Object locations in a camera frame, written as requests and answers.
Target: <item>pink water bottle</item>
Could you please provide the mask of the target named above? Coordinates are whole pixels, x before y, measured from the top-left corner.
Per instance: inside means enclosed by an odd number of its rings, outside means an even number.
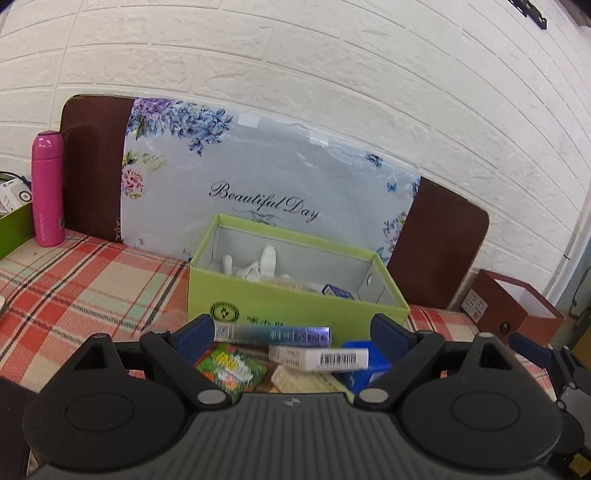
[[[64,140],[59,132],[41,132],[33,142],[31,182],[35,240],[42,247],[64,241],[64,204],[61,198],[61,165]]]

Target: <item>metal screw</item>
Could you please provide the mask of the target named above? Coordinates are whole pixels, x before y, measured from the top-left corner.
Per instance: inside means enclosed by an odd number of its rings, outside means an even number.
[[[381,388],[366,388],[359,392],[359,398],[367,403],[384,403],[388,399],[388,392]]]
[[[221,390],[203,390],[198,393],[197,399],[205,405],[216,405],[226,400],[226,394]]]

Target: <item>red plaid pattern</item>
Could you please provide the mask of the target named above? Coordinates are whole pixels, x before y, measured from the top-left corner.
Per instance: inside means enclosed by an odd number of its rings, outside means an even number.
[[[185,262],[68,231],[0,260],[0,375],[38,391],[93,333],[131,336],[187,308]]]
[[[420,307],[418,305],[410,306],[408,325],[415,332],[417,330],[433,330],[441,333],[446,340],[454,342],[471,342],[474,340],[474,336],[479,333],[478,327],[464,313]],[[537,367],[518,353],[515,356],[552,401],[556,401],[556,395],[546,370]]]

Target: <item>bottle cap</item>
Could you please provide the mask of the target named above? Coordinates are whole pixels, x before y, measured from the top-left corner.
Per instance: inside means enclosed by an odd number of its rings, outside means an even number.
[[[64,139],[59,132],[47,130],[37,134],[33,141],[33,160],[49,160],[64,154]]]

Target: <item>green box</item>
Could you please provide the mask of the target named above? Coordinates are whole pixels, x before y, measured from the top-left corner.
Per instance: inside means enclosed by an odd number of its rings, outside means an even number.
[[[35,236],[33,204],[27,203],[0,218],[0,258]]]
[[[294,281],[333,284],[359,300],[292,291],[222,273],[222,257],[233,270],[260,259],[272,245],[275,275]],[[304,233],[218,214],[190,264],[189,315],[209,312],[215,320],[289,326],[328,326],[332,345],[368,340],[374,314],[406,325],[410,309],[378,254]]]

